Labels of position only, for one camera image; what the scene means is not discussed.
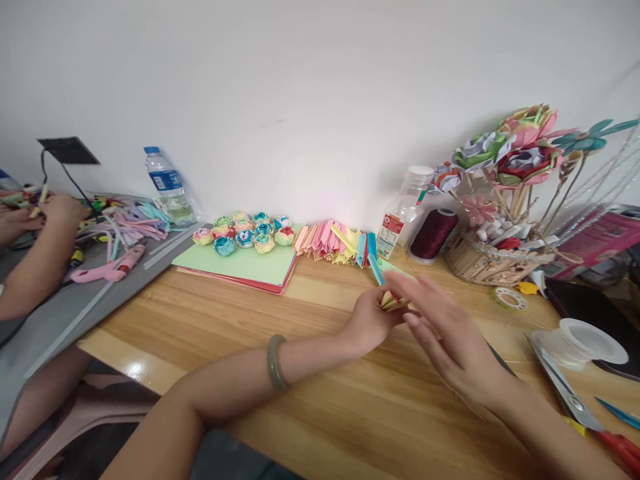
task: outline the person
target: person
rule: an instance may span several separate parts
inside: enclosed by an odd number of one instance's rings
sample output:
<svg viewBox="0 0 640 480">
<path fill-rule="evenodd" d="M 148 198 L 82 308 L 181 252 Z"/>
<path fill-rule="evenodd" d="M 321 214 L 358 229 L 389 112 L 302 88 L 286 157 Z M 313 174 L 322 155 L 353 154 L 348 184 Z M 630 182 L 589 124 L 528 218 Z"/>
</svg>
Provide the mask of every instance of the person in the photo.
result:
<svg viewBox="0 0 640 480">
<path fill-rule="evenodd" d="M 73 252 L 78 224 L 88 210 L 68 195 L 54 195 L 41 206 L 46 221 L 31 219 L 32 210 L 0 207 L 0 247 L 8 247 L 27 231 L 40 234 L 8 275 L 0 273 L 0 349 L 25 318 L 62 282 Z M 25 386 L 5 438 L 0 462 L 51 416 L 68 398 L 93 358 L 70 347 L 36 372 Z"/>
<path fill-rule="evenodd" d="M 544 398 L 502 368 L 467 312 L 430 280 L 393 272 L 385 278 L 386 286 L 410 299 L 416 311 L 383 312 L 383 290 L 372 289 L 361 294 L 335 335 L 279 346 L 272 339 L 267 348 L 236 353 L 187 374 L 149 412 L 102 480 L 189 478 L 207 429 L 268 400 L 277 391 L 274 386 L 297 383 L 368 354 L 403 321 L 444 382 L 490 410 L 550 476 L 628 478 Z"/>
</svg>

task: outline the blue bottle label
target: blue bottle label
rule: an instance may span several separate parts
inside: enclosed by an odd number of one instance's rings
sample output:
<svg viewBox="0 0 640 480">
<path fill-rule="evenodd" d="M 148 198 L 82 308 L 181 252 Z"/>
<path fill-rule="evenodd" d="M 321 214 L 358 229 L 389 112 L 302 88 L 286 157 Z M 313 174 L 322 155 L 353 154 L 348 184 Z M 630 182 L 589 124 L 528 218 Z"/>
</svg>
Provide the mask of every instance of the blue bottle label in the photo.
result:
<svg viewBox="0 0 640 480">
<path fill-rule="evenodd" d="M 175 190 L 176 188 L 182 188 L 182 181 L 180 175 L 176 170 L 164 170 L 160 172 L 149 172 L 151 180 L 155 183 L 155 188 L 158 191 Z"/>
</svg>

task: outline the bottle label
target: bottle label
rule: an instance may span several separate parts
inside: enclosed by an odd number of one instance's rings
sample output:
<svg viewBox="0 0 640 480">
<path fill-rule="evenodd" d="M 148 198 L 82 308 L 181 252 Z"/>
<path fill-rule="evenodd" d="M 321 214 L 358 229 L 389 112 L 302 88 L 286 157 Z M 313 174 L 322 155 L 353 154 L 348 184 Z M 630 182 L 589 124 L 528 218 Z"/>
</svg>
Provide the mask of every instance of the bottle label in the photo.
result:
<svg viewBox="0 0 640 480">
<path fill-rule="evenodd" d="M 377 238 L 378 256 L 386 260 L 391 256 L 395 244 L 398 243 L 405 223 L 395 215 L 386 214 Z"/>
<path fill-rule="evenodd" d="M 158 191 L 182 188 L 182 181 L 180 180 L 180 175 L 176 170 L 149 172 L 149 176 L 151 177 L 151 180 L 153 180 L 155 188 Z"/>
</svg>

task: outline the woven basket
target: woven basket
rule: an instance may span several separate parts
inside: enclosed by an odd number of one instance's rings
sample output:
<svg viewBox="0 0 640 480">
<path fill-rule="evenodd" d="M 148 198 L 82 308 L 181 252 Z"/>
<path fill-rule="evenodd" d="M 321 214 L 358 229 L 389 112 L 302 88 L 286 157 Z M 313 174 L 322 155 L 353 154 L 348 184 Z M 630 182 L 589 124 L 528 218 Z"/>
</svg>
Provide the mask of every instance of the woven basket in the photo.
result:
<svg viewBox="0 0 640 480">
<path fill-rule="evenodd" d="M 536 268 L 551 262 L 554 256 L 554 253 L 498 250 L 474 241 L 464 231 L 453 241 L 445 259 L 453 274 L 462 280 L 512 287 Z"/>
</svg>

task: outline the pink glue gun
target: pink glue gun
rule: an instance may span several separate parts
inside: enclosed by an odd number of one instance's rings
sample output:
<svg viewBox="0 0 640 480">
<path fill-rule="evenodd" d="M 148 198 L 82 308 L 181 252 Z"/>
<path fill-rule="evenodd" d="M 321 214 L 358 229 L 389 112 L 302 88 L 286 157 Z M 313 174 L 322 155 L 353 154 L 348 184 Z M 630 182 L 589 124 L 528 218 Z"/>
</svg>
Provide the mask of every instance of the pink glue gun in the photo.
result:
<svg viewBox="0 0 640 480">
<path fill-rule="evenodd" d="M 144 254 L 146 247 L 144 245 L 136 245 L 134 248 L 126 252 L 118 260 L 109 262 L 102 267 L 92 270 L 76 270 L 71 274 L 71 280 L 76 283 L 88 283 L 94 280 L 105 279 L 108 281 L 120 281 L 127 272 L 140 260 Z"/>
</svg>

